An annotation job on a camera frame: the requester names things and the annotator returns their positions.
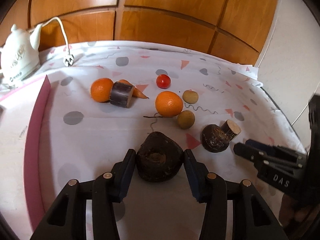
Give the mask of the dark brown water chestnut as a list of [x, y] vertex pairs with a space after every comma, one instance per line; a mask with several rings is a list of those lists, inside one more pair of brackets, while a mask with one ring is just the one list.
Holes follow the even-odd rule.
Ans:
[[161, 132], [150, 133], [136, 155], [138, 175], [151, 183], [172, 179], [182, 164], [182, 148]]

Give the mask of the orange tangerine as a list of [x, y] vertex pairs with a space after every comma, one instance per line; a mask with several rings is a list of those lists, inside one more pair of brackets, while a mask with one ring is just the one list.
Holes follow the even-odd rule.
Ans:
[[183, 101], [179, 95], [171, 91], [164, 91], [155, 100], [157, 113], [166, 118], [179, 115], [183, 109]]
[[91, 98], [96, 102], [107, 102], [113, 85], [113, 81], [109, 78], [95, 80], [90, 89]]

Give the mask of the purple sugarcane chunk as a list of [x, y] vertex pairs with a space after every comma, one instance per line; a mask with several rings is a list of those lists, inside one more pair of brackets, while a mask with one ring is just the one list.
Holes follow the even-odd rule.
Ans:
[[110, 104], [122, 108], [129, 108], [133, 91], [133, 85], [115, 82], [110, 93]]

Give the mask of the red cherry tomato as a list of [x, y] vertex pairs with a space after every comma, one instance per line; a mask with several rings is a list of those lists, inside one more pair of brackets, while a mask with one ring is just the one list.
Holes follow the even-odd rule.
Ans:
[[156, 85], [161, 89], [167, 89], [171, 85], [171, 79], [165, 74], [157, 76]]

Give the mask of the pink rimmed white tray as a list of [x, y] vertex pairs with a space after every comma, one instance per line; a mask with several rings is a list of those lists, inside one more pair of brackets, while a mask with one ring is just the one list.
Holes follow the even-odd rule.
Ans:
[[1, 218], [29, 239], [44, 216], [38, 155], [51, 84], [46, 75], [1, 97]]

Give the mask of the small orange carrot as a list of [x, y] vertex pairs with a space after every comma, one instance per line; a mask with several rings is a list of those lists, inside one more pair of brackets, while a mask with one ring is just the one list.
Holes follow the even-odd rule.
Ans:
[[134, 87], [134, 90], [133, 90], [134, 97], [141, 98], [141, 99], [148, 99], [149, 98], [145, 94], [143, 94], [143, 92], [141, 92], [137, 87], [135, 87], [133, 84], [129, 83], [129, 81], [122, 79], [122, 80], [119, 80], [119, 82], [127, 84], [127, 85], [132, 85]]

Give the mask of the white ceramic electric kettle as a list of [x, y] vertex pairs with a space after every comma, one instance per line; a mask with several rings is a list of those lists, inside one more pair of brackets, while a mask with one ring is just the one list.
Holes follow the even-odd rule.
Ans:
[[42, 24], [30, 34], [13, 24], [11, 34], [1, 47], [4, 83], [13, 86], [26, 78], [40, 64], [39, 46]]

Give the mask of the wooden wall cabinet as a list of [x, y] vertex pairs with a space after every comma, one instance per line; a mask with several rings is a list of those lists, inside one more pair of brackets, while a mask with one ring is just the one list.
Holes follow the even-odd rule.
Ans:
[[255, 64], [278, 0], [12, 0], [1, 4], [1, 41], [59, 17], [69, 42], [100, 40], [167, 44]]

